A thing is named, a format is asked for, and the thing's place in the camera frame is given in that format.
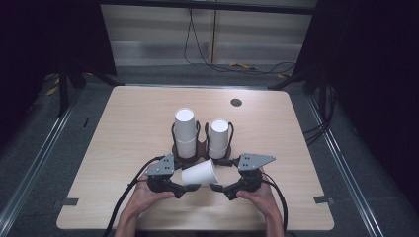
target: wooden tabletop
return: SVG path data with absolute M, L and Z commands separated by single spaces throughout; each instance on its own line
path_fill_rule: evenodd
M 232 99 L 242 102 L 231 105 Z M 214 119 L 233 123 L 231 158 L 242 153 L 272 155 L 264 166 L 280 187 L 289 209 L 289 230 L 329 230 L 334 221 L 300 130 L 290 97 L 285 92 L 117 87 L 107 103 L 89 148 L 68 194 L 77 205 L 64 206 L 57 220 L 61 229 L 105 229 L 117 200 L 139 169 L 151 158 L 171 153 L 171 126 L 180 108 L 190 108 L 204 127 Z M 200 141 L 205 140 L 204 130 Z M 216 167 L 219 183 L 239 179 L 237 168 Z M 172 181 L 183 184 L 180 170 Z M 277 204 L 281 202 L 273 190 Z M 130 194 L 122 204 L 118 224 Z M 261 230 L 264 218 L 251 202 L 228 200 L 209 186 L 155 204 L 138 219 L 145 230 Z

